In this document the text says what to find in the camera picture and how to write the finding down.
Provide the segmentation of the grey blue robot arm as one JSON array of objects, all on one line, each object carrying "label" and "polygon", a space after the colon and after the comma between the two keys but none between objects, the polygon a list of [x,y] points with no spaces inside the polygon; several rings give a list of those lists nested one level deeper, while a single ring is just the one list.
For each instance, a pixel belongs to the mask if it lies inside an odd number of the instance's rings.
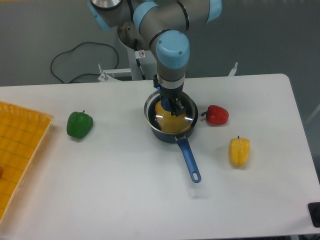
[{"label": "grey blue robot arm", "polygon": [[162,107],[173,116],[186,108],[181,93],[190,58],[189,29],[207,24],[222,12],[220,0],[177,0],[159,6],[154,0],[90,0],[88,7],[102,29],[134,24],[157,63],[154,87]]}]

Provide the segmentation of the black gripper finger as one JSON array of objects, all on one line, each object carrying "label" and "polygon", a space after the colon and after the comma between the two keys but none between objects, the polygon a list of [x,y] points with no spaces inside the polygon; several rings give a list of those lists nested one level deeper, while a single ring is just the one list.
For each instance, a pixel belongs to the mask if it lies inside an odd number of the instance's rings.
[{"label": "black gripper finger", "polygon": [[178,116],[179,115],[179,106],[177,104],[177,98],[170,98],[169,99],[169,105],[171,108],[171,115],[172,116]]},{"label": "black gripper finger", "polygon": [[176,115],[180,116],[186,112],[184,101],[181,98],[176,99]]}]

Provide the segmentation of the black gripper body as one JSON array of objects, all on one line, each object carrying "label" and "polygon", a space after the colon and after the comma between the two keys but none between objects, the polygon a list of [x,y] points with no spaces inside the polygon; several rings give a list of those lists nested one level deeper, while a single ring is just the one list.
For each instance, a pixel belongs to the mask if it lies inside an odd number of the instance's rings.
[{"label": "black gripper body", "polygon": [[183,91],[185,76],[178,80],[167,80],[159,74],[153,76],[153,87],[156,88],[162,98],[168,100],[179,99]]}]

